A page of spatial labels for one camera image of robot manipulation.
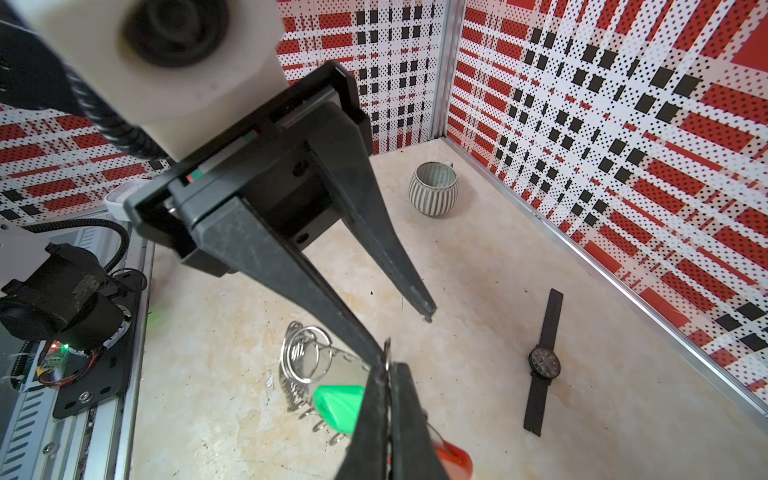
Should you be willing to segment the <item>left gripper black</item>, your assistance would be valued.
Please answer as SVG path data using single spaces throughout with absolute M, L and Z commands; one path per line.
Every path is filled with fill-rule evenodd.
M 216 277 L 245 274 L 378 365 L 381 346 L 298 250 L 342 219 L 432 321 L 437 306 L 394 229 L 372 152 L 355 78 L 328 61 L 129 196 L 125 210 L 142 237 L 184 265 Z

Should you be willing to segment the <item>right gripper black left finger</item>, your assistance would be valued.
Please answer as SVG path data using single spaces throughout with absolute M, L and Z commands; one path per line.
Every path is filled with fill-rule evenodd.
M 389 445 L 389 387 L 385 366 L 368 376 L 361 410 L 336 480 L 385 480 Z

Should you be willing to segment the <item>green key tag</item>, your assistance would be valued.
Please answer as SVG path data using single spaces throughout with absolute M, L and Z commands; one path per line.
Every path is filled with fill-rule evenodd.
M 320 385 L 313 393 L 313 401 L 327 425 L 337 433 L 352 435 L 364 395 L 361 385 Z

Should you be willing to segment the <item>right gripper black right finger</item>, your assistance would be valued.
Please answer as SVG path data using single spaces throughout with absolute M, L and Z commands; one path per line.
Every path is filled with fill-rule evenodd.
M 394 363 L 390 374 L 391 478 L 448 480 L 432 443 L 409 366 Z

